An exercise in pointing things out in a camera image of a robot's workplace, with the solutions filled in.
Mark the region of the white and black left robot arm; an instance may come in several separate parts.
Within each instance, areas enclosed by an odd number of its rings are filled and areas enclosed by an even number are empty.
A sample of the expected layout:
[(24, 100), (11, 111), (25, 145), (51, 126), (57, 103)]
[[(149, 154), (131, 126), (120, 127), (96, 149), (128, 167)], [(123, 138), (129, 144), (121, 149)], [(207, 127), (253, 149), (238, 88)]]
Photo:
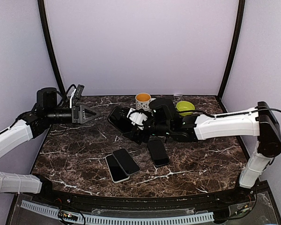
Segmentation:
[[(31, 111), (20, 114), (12, 125), (0, 132), (0, 159), (19, 145), (40, 136), (53, 124), (84, 124), (100, 117), (100, 112), (77, 103), (84, 86), (73, 86), (70, 97), (62, 96), (54, 87), (37, 91), (37, 102)], [(0, 193), (38, 194), (46, 204), (53, 204), (57, 195), (52, 183), (41, 175), (21, 175), (0, 171)]]

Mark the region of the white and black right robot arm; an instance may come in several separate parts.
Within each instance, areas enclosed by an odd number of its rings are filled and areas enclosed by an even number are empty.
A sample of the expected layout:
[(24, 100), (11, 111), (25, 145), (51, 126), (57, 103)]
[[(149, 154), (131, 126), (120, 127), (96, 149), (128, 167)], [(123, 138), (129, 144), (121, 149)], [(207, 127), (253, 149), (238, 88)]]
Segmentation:
[(151, 135), (171, 138), (180, 143), (227, 136), (255, 136), (257, 143), (253, 155), (242, 170), (238, 184), (230, 192), (230, 200), (240, 203), (248, 195), (257, 178), (267, 165), (281, 153), (281, 130), (278, 120), (266, 102), (247, 110), (208, 114), (200, 110), (188, 110), (188, 115), (174, 107), (170, 99), (158, 98), (149, 103), (150, 111), (130, 108), (126, 118), (134, 126), (132, 139), (144, 141)]

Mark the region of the black phone dark case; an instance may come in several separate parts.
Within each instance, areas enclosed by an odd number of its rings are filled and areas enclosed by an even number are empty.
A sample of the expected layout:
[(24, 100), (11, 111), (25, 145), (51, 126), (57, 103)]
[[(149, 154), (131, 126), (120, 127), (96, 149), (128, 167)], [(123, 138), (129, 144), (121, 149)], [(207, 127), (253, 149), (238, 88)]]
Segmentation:
[(170, 163), (166, 149), (161, 140), (151, 140), (147, 143), (148, 151), (155, 167), (162, 167)]

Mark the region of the black phone grey case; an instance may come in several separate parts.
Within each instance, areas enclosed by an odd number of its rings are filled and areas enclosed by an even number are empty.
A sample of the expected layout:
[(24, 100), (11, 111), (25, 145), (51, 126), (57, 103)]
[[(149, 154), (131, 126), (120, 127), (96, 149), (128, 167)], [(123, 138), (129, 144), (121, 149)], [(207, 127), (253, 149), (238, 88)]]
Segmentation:
[(133, 175), (141, 170), (126, 149), (115, 150), (112, 154), (126, 175)]

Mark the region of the black phone white case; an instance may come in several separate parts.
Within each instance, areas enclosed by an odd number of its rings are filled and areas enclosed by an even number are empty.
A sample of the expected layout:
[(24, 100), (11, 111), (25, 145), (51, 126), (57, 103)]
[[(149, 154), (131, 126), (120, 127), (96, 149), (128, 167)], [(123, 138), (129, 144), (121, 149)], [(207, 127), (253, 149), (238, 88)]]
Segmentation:
[(120, 183), (129, 180), (130, 176), (126, 175), (112, 154), (105, 158), (111, 179), (114, 183)]

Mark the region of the white spotted mug orange inside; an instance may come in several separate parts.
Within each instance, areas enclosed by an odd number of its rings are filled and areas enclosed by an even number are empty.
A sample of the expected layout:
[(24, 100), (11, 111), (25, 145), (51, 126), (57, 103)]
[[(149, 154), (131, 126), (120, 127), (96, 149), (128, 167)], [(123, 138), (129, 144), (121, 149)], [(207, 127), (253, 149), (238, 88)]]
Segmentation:
[(143, 109), (144, 111), (150, 112), (151, 109), (149, 107), (149, 104), (156, 100), (156, 98), (152, 98), (151, 95), (148, 93), (139, 93), (135, 96), (135, 107), (136, 110)]

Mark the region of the lime green bowl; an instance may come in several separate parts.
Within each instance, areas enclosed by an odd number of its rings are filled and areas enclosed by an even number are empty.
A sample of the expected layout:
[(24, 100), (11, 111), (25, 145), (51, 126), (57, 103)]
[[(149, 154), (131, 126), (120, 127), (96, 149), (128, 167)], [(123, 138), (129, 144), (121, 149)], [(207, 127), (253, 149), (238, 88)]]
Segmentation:
[(189, 110), (195, 110), (195, 106), (191, 102), (180, 101), (176, 104), (176, 109), (180, 116), (188, 116), (192, 114)]

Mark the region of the black left frame post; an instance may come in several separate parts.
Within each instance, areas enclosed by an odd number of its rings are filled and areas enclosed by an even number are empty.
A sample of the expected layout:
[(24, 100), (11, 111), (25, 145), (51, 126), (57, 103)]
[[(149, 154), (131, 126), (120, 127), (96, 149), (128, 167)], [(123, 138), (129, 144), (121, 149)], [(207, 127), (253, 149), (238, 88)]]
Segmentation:
[(46, 14), (46, 9), (45, 9), (45, 1), (44, 0), (38, 0), (38, 10), (39, 10), (39, 17), (42, 25), (42, 30), (43, 30), (43, 35), (44, 35), (44, 40), (48, 52), (48, 56), (50, 59), (51, 67), (53, 70), (54, 78), (57, 83), (58, 89), (62, 95), (66, 93), (61, 74), (59, 71), (57, 59), (55, 56), (54, 48), (53, 48), (53, 43), (51, 39), (51, 34), (49, 31), (49, 23), (47, 19), (47, 14)]

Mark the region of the black frame post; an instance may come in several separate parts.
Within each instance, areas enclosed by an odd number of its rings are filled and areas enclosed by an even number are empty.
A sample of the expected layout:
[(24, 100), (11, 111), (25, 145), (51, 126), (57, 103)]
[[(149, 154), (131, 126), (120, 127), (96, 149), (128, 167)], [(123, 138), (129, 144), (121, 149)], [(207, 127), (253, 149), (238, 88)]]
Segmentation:
[(48, 56), (50, 59), (51, 67), (53, 70), (54, 78), (57, 83), (58, 89), (62, 95), (66, 93), (61, 74), (59, 71), (57, 59), (55, 56), (54, 48), (53, 48), (53, 43), (51, 39), (51, 34), (49, 31), (49, 23), (47, 19), (47, 14), (46, 14), (46, 9), (45, 9), (45, 1), (44, 0), (38, 0), (38, 10), (39, 10), (39, 17), (42, 25), (42, 30), (43, 30), (43, 35), (44, 35), (44, 40), (48, 52)]
[(227, 84), (228, 84), (229, 76), (230, 76), (230, 73), (232, 70), (235, 54), (237, 51), (239, 36), (240, 36), (240, 32), (241, 32), (241, 27), (242, 27), (244, 8), (245, 8), (245, 0), (239, 0), (230, 51), (229, 51), (226, 67), (225, 67), (225, 70), (223, 73), (221, 85), (220, 85), (220, 88), (219, 88), (219, 91), (217, 94), (218, 101), (221, 101), (223, 98), (224, 92), (225, 92)]

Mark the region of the black right frame post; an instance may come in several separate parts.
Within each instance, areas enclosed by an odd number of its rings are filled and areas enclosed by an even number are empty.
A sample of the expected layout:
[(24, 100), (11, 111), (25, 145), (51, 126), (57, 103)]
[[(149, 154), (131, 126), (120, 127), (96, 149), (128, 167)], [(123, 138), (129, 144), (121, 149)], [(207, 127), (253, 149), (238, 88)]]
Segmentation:
[(241, 32), (241, 27), (242, 27), (244, 8), (245, 8), (245, 0), (239, 0), (230, 51), (229, 51), (226, 67), (225, 67), (225, 70), (223, 73), (221, 85), (220, 85), (220, 88), (219, 88), (219, 91), (217, 94), (218, 101), (221, 101), (223, 98), (224, 92), (225, 92), (227, 84), (228, 84), (229, 76), (230, 76), (230, 73), (232, 70), (235, 54), (237, 51), (239, 36), (240, 36), (240, 32)]

